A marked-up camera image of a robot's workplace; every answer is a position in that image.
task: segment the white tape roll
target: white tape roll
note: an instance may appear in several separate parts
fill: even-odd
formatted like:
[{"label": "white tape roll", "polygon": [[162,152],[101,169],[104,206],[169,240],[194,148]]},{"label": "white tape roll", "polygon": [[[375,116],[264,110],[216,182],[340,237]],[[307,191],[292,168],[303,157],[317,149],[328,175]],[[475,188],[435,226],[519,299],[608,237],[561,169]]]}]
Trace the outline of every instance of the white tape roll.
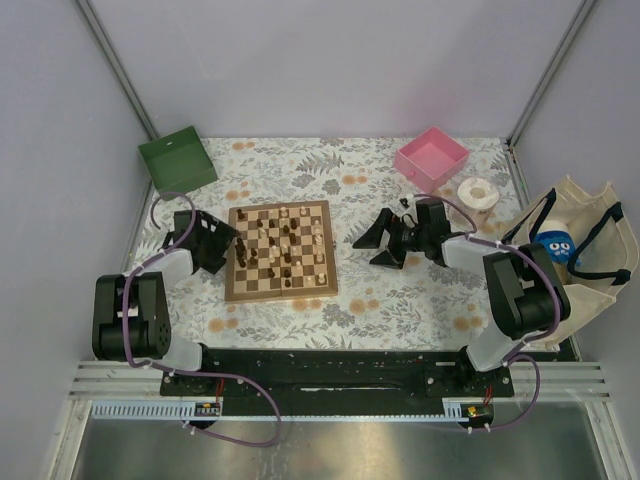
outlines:
[{"label": "white tape roll", "polygon": [[[487,221],[500,199],[498,189],[484,178],[467,178],[458,187],[458,201],[462,210],[480,227]],[[451,221],[463,230],[470,228],[469,222],[453,208],[449,209]]]}]

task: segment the chessboard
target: chessboard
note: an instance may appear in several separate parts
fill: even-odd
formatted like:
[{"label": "chessboard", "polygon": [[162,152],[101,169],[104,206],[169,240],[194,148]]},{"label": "chessboard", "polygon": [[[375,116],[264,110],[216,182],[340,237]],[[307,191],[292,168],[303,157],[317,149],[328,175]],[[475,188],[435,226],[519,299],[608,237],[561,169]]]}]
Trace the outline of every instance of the chessboard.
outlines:
[{"label": "chessboard", "polygon": [[234,207],[228,223],[240,237],[227,254],[227,302],[338,294],[326,200]]}]

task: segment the floral tablecloth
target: floral tablecloth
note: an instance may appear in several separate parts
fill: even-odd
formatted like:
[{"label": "floral tablecloth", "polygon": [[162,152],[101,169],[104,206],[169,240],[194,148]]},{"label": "floral tablecloth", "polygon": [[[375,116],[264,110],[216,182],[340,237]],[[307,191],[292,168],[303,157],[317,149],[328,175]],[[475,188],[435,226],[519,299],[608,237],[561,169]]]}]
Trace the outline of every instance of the floral tablecloth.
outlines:
[{"label": "floral tablecloth", "polygon": [[[497,138],[464,138],[464,170],[437,192],[455,199],[462,180],[494,183],[500,202],[482,228],[495,237],[519,203]],[[405,138],[203,139],[220,179],[190,194],[197,208],[227,220],[232,206],[327,199],[336,242],[339,295],[330,298],[228,305],[224,269],[181,281],[168,294],[173,330],[211,347],[458,350],[488,322],[483,278],[441,268],[410,254],[404,270],[368,264],[371,250],[351,244],[383,207],[417,189],[393,169]],[[138,263],[157,250],[184,202],[161,202],[158,231],[147,218]]]}]

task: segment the canvas tote bag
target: canvas tote bag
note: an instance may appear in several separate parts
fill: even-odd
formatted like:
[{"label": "canvas tote bag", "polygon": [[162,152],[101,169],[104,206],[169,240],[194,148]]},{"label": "canvas tote bag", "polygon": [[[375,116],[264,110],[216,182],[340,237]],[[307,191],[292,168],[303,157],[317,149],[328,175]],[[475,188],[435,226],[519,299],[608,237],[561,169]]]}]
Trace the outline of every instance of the canvas tote bag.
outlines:
[{"label": "canvas tote bag", "polygon": [[600,193],[590,195],[569,176],[565,177],[502,229],[506,232],[502,241],[515,245],[530,243],[545,220],[565,223],[576,245],[567,262],[569,280],[564,286],[571,314],[553,335],[539,341],[549,347],[568,338],[615,303],[616,295],[638,266],[638,244],[608,182]]}]

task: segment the white enclosure panel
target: white enclosure panel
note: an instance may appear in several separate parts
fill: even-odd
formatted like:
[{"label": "white enclosure panel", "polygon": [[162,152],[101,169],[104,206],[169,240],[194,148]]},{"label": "white enclosure panel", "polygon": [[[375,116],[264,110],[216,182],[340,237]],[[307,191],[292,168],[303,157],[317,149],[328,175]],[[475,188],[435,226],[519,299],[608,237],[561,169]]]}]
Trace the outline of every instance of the white enclosure panel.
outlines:
[{"label": "white enclosure panel", "polygon": [[[640,2],[600,2],[516,150],[532,195],[570,174],[595,189],[611,180],[640,234]],[[602,363],[629,448],[640,466],[640,272],[618,302],[578,333]]]},{"label": "white enclosure panel", "polygon": [[506,136],[580,0],[93,0],[162,134]]},{"label": "white enclosure panel", "polygon": [[0,478],[37,479],[98,276],[116,273],[148,175],[146,140],[69,0],[0,16]]}]

